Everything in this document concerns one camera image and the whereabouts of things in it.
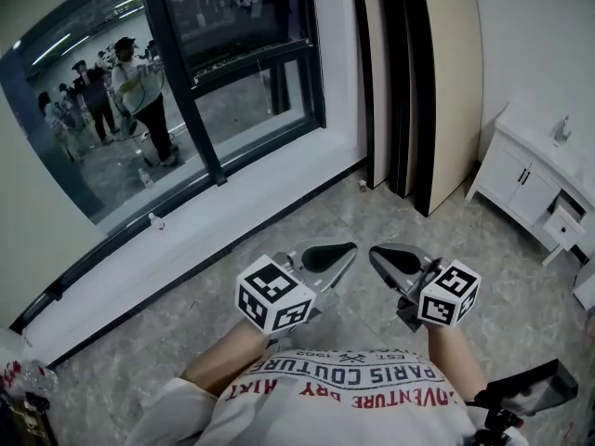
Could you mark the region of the person's left forearm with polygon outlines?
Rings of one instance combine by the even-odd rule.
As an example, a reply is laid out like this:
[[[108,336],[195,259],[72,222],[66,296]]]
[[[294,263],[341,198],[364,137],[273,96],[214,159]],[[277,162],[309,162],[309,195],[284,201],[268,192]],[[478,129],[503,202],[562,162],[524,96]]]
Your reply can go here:
[[[196,357],[181,378],[219,397],[229,384],[267,353],[270,338],[242,320]]]

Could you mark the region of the stack of dark door panels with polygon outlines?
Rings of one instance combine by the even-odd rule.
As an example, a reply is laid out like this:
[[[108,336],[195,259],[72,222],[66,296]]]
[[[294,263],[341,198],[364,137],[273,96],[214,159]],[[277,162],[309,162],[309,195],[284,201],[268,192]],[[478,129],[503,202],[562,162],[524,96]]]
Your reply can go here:
[[[405,0],[382,0],[390,76],[390,190],[409,196],[417,174],[415,64]]]

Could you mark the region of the black chest-mounted device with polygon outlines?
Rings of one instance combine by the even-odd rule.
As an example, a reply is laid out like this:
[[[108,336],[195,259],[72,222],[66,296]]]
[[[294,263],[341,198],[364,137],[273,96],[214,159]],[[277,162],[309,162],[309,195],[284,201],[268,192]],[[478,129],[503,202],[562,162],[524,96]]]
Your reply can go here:
[[[487,411],[465,446],[508,446],[508,431],[526,417],[559,407],[577,397],[578,383],[559,360],[491,382],[466,403]]]

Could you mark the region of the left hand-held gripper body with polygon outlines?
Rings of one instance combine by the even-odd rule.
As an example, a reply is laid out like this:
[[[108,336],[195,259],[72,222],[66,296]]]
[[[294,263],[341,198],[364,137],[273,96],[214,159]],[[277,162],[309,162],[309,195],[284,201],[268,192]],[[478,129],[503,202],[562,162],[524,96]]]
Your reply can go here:
[[[265,335],[294,330],[322,312],[322,292],[310,288],[290,253],[263,255],[236,278],[235,306]]]

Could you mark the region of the white window sill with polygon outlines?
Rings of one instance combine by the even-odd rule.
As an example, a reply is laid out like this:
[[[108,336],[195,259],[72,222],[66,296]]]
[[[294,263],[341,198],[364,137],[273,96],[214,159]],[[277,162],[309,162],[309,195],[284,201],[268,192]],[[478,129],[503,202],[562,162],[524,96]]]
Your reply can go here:
[[[24,354],[57,360],[219,250],[352,167],[362,146],[318,129],[232,175],[148,227],[24,330]]]

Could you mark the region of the dark framed window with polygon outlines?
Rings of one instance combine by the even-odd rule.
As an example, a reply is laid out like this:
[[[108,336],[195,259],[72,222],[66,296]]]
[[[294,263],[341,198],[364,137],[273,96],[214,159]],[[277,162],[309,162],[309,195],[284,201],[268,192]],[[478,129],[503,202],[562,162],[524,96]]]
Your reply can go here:
[[[102,235],[311,131],[319,69],[313,0],[0,0],[0,90],[45,178],[26,209]]]

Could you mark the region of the white plastic bag red print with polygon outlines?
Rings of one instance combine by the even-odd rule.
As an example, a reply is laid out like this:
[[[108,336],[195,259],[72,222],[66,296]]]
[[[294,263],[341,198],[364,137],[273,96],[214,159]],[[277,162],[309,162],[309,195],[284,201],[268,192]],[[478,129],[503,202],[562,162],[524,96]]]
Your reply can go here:
[[[47,398],[58,387],[56,373],[33,356],[28,341],[0,327],[0,391],[24,400],[27,393]]]

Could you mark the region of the white vanity cabinet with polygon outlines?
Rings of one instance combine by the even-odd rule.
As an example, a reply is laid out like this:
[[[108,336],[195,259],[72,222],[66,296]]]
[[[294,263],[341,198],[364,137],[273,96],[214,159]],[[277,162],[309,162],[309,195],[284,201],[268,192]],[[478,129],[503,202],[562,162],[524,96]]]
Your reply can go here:
[[[477,193],[510,216],[549,254],[595,242],[595,178],[580,155],[548,132],[547,122],[508,103],[493,120],[494,134],[466,199]]]

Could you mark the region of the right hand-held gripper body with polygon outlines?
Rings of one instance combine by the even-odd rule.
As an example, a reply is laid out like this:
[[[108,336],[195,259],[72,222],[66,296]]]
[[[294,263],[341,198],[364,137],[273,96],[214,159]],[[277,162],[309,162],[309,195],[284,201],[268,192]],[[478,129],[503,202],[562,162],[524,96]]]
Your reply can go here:
[[[458,260],[430,261],[399,299],[397,315],[416,332],[423,323],[455,327],[474,306],[482,276]]]

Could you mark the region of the white printed t-shirt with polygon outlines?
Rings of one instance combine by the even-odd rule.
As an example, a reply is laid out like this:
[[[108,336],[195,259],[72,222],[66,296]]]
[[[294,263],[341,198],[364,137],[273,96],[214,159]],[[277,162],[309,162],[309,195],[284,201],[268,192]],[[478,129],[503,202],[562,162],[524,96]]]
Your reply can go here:
[[[470,446],[486,416],[412,351],[294,349],[219,396],[170,380],[126,446]]]

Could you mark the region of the person's right forearm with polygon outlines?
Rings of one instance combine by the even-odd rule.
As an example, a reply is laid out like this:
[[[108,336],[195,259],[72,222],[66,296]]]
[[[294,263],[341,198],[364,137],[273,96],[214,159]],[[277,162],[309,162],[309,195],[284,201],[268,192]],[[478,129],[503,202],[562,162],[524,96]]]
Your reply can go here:
[[[480,363],[460,328],[425,323],[429,359],[464,401],[474,400],[487,386]]]

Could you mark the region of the large beige board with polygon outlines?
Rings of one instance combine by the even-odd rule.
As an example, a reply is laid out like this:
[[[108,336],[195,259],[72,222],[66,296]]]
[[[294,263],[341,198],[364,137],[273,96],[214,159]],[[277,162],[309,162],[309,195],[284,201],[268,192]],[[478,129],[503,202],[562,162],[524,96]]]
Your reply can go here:
[[[477,0],[404,0],[417,117],[416,209],[431,214],[472,171],[483,110]]]

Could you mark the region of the white storage box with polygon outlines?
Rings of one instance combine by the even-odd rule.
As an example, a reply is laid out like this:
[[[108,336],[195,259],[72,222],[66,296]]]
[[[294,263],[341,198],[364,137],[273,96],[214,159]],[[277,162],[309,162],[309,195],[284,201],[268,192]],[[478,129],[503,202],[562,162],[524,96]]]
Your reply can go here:
[[[577,272],[573,296],[583,310],[595,308],[595,257],[590,258]]]

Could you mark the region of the chrome faucet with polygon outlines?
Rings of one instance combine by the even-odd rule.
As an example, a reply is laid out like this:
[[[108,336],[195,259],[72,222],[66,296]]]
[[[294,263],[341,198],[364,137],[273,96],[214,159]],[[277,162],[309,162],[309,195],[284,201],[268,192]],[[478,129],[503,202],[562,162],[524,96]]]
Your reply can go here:
[[[568,120],[569,116],[566,115],[552,128],[551,135],[558,144],[564,144],[572,134],[571,131],[566,131]]]

